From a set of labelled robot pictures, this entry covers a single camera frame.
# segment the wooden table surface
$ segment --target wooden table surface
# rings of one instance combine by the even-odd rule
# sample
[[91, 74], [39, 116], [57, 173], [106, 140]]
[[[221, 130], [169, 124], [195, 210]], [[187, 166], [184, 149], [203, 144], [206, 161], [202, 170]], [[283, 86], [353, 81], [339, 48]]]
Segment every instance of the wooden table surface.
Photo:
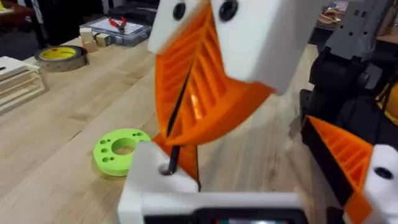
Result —
[[[203, 191], [298, 192], [310, 223], [325, 223], [326, 206], [336, 201], [301, 143], [297, 119], [316, 56], [309, 45], [284, 96], [200, 146]], [[46, 74], [48, 93], [0, 116], [1, 223], [117, 223], [124, 178], [101, 174], [92, 150], [114, 129], [157, 134], [154, 59], [146, 43], [103, 48], [90, 54], [90, 65]]]

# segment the white plastic part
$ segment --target white plastic part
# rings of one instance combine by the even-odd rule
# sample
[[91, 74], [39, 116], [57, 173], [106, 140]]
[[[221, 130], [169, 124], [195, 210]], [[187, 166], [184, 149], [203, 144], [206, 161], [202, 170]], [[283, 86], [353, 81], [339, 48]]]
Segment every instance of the white plastic part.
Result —
[[301, 209], [296, 193], [198, 193], [198, 185], [181, 168], [164, 176], [159, 168], [170, 157], [153, 142], [137, 145], [118, 205], [120, 224], [144, 224], [144, 215], [188, 215], [199, 208]]
[[302, 209], [296, 193], [158, 193], [145, 194], [142, 201], [145, 215], [189, 215], [199, 208]]
[[238, 1], [238, 11], [228, 22], [219, 17], [223, 3], [211, 1], [227, 76], [244, 82], [259, 81], [284, 93], [324, 1]]
[[[377, 175], [380, 168], [388, 170], [392, 179]], [[398, 223], [398, 152], [393, 147], [374, 147], [364, 194], [374, 209], [366, 223]]]
[[[182, 19], [177, 21], [173, 17], [173, 11], [181, 2], [185, 3], [186, 10]], [[148, 50], [155, 54], [167, 50], [207, 4], [208, 0], [160, 0], [149, 37]]]
[[198, 184], [183, 169], [163, 176], [159, 169], [170, 157], [153, 142], [140, 142], [118, 205], [121, 224], [144, 224], [141, 213], [144, 194], [159, 192], [198, 192]]

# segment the wooden block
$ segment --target wooden block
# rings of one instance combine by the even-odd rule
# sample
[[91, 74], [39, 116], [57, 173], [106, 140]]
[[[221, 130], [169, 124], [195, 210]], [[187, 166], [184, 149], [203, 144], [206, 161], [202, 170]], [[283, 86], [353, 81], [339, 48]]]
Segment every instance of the wooden block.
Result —
[[28, 70], [26, 63], [7, 56], [0, 57], [0, 80]]
[[96, 52], [98, 50], [98, 46], [97, 46], [97, 43], [95, 42], [95, 40], [90, 41], [90, 42], [84, 42], [83, 46], [89, 53]]
[[24, 71], [0, 81], [0, 114], [10, 111], [48, 91], [43, 75]]
[[91, 28], [80, 28], [80, 37], [82, 42], [91, 42], [94, 40]]
[[112, 39], [109, 34], [96, 34], [95, 40], [100, 47], [107, 47], [112, 44]]

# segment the screw hole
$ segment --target screw hole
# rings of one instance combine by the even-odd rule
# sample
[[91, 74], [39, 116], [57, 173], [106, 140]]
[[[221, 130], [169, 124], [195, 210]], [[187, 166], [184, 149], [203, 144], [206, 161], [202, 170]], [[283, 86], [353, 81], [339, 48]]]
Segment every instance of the screw hole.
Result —
[[238, 2], [236, 0], [225, 1], [219, 11], [220, 20], [223, 22], [230, 21], [238, 11]]
[[175, 5], [174, 11], [173, 11], [173, 17], [176, 21], [179, 21], [182, 19], [182, 17], [184, 17], [185, 9], [186, 9], [186, 5], [183, 2]]
[[160, 174], [162, 174], [163, 176], [170, 176], [173, 175], [173, 173], [171, 173], [169, 171], [169, 165], [168, 164], [163, 164], [159, 167], [159, 172]]
[[392, 172], [387, 170], [384, 167], [376, 167], [374, 168], [374, 172], [381, 178], [387, 179], [387, 180], [392, 180], [394, 178], [394, 175], [392, 175]]

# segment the yellow tape roll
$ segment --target yellow tape roll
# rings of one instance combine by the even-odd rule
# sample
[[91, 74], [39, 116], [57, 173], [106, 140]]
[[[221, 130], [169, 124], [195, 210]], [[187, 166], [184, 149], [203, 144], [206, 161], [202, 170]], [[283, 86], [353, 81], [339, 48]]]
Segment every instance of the yellow tape roll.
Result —
[[41, 69], [48, 72], [68, 72], [88, 63], [86, 50], [73, 45], [47, 47], [36, 52], [34, 57]]

